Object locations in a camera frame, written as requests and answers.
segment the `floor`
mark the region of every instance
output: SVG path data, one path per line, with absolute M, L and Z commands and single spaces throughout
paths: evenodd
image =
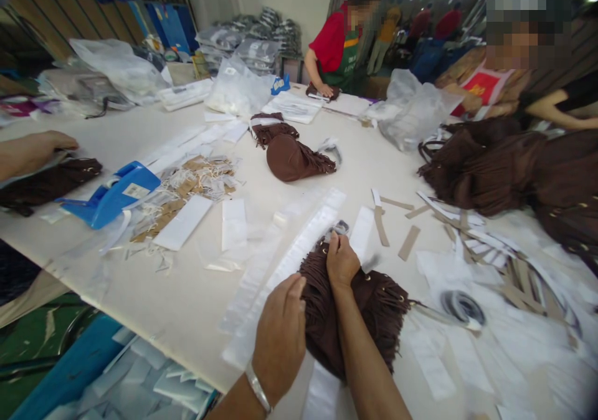
M 65 294 L 0 330 L 0 420 L 10 418 L 52 368 L 61 345 L 68 348 L 97 314 L 76 294 Z M 36 368 L 15 372 L 31 360 Z

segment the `brown fringe bag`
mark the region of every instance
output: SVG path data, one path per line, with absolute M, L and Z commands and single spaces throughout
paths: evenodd
M 301 263 L 299 272 L 307 278 L 303 289 L 306 344 L 310 353 L 330 373 L 346 379 L 338 333 L 336 305 L 326 270 L 328 244 L 324 239 Z M 388 275 L 359 270 L 351 282 L 361 316 L 388 370 L 399 349 L 403 318 L 411 305 L 407 292 Z

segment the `white paper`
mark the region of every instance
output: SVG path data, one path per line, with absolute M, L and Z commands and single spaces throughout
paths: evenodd
M 469 332 L 462 328 L 451 328 L 448 331 L 448 342 L 453 349 L 463 382 L 493 394 L 494 389 L 488 381 Z
M 440 401 L 452 397 L 457 392 L 457 387 L 432 347 L 426 331 L 415 332 L 406 339 L 411 345 L 434 400 Z

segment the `blue tape dispenser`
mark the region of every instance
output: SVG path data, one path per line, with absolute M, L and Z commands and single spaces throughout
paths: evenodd
M 114 173 L 88 201 L 56 199 L 62 208 L 98 230 L 116 219 L 123 208 L 147 196 L 160 186 L 160 179 L 139 161 L 132 161 Z

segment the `plastic wrap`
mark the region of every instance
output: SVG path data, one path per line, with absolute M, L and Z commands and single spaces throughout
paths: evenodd
M 256 75 L 238 57 L 223 59 L 206 105 L 218 112 L 251 116 L 270 99 L 275 79 Z

